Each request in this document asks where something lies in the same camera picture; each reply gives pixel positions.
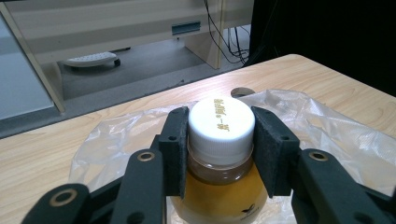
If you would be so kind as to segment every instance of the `white wall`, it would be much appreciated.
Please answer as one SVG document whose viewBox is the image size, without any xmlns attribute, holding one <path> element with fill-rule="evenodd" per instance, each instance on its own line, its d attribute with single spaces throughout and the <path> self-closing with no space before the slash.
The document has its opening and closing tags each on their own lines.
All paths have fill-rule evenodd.
<svg viewBox="0 0 396 224">
<path fill-rule="evenodd" d="M 0 15 L 0 119 L 52 106 L 35 70 Z"/>
</svg>

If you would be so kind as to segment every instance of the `table surface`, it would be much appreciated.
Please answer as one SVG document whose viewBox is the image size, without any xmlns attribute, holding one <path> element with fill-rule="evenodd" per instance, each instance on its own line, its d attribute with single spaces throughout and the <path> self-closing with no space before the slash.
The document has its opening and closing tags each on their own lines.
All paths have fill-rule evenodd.
<svg viewBox="0 0 396 224">
<path fill-rule="evenodd" d="M 396 137 L 396 98 L 299 55 L 288 55 L 162 91 L 0 140 L 0 222 L 19 223 L 47 191 L 65 184 L 79 146 L 104 119 L 164 105 L 230 95 L 247 87 L 302 91 L 354 120 Z"/>
</svg>

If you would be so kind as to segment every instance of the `transparent plastic sheet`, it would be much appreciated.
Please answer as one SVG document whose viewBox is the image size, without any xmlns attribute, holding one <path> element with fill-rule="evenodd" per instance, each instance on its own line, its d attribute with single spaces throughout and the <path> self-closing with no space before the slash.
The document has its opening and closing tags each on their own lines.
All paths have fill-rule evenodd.
<svg viewBox="0 0 396 224">
<path fill-rule="evenodd" d="M 331 110 L 297 91 L 268 90 L 241 101 L 274 112 L 301 140 L 300 147 L 332 153 L 357 181 L 391 195 L 396 184 L 396 139 Z M 130 155 L 149 148 L 167 114 L 195 102 L 169 105 L 102 121 L 72 161 L 69 182 L 90 191 L 122 176 Z M 290 197 L 269 199 L 254 223 L 296 223 Z M 182 223 L 168 200 L 168 223 Z"/>
</svg>

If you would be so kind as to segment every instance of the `glass jar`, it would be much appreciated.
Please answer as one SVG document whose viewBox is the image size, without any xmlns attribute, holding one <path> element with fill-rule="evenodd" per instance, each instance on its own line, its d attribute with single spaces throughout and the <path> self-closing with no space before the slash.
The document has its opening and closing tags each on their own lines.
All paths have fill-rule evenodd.
<svg viewBox="0 0 396 224">
<path fill-rule="evenodd" d="M 190 224 L 251 223 L 267 192 L 251 158 L 254 115 L 231 97 L 205 99 L 189 115 L 189 157 L 184 199 L 177 214 Z"/>
</svg>

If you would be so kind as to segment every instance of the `amber liquid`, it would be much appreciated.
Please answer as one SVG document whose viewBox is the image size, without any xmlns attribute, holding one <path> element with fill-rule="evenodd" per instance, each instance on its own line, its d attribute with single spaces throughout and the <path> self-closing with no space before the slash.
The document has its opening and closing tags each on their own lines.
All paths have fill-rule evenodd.
<svg viewBox="0 0 396 224">
<path fill-rule="evenodd" d="M 251 223 L 263 208 L 267 191 L 256 165 L 229 185 L 210 185 L 187 173 L 186 194 L 172 198 L 177 214 L 190 224 Z"/>
</svg>

